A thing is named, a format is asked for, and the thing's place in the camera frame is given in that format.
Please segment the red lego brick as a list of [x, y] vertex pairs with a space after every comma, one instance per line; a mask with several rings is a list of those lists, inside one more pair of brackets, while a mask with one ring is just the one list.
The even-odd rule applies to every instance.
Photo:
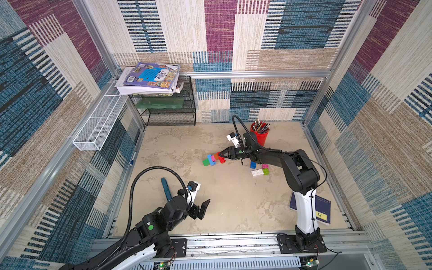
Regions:
[[216, 153], [216, 159], [217, 159], [221, 164], [223, 164], [223, 163], [226, 162], [225, 158], [219, 156], [219, 152]]

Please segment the light blue lego brick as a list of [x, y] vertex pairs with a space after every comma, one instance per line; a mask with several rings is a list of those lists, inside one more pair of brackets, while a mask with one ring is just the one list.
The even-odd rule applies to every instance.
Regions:
[[216, 162], [212, 161], [212, 154], [208, 155], [207, 157], [208, 157], [208, 160], [210, 162], [210, 165], [214, 166], [216, 164]]

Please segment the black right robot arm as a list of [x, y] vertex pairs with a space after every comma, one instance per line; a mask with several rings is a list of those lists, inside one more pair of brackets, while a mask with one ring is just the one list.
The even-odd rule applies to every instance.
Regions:
[[314, 166], [316, 162], [311, 160], [304, 150], [282, 151], [264, 147], [237, 115], [232, 116], [232, 122], [235, 131], [227, 138], [234, 145], [222, 150], [219, 156], [230, 160], [249, 159], [257, 164], [282, 168], [286, 182], [294, 192], [297, 207], [295, 234], [277, 234], [280, 252], [326, 253], [327, 247], [316, 217], [315, 200], [320, 180], [320, 174]]

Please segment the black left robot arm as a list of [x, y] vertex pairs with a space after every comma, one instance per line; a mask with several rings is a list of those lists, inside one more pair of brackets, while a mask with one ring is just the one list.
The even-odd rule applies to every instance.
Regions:
[[[145, 215], [134, 228], [131, 227], [133, 216], [133, 195], [135, 186], [145, 173], [163, 170], [172, 173], [179, 180], [182, 188], [177, 196]], [[123, 237], [98, 255], [77, 265], [65, 264], [62, 270], [126, 270], [146, 259], [169, 255], [172, 240], [169, 232], [187, 217], [203, 219], [210, 199], [201, 206], [194, 204], [200, 184], [190, 181], [185, 184], [182, 178], [172, 169], [163, 166], [151, 166], [140, 172], [133, 180], [129, 194], [129, 212], [127, 228]]]

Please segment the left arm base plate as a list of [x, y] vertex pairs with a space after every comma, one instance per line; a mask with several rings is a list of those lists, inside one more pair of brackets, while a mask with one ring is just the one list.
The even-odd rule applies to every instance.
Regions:
[[155, 258], [184, 258], [186, 256], [187, 239], [174, 238], [171, 243], [163, 242], [163, 245], [156, 246]]

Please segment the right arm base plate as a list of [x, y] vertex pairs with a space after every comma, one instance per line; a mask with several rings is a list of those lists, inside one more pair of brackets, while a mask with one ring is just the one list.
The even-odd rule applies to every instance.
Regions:
[[281, 254], [318, 254], [327, 252], [327, 248], [321, 236], [302, 238], [298, 235], [277, 234], [276, 240]]

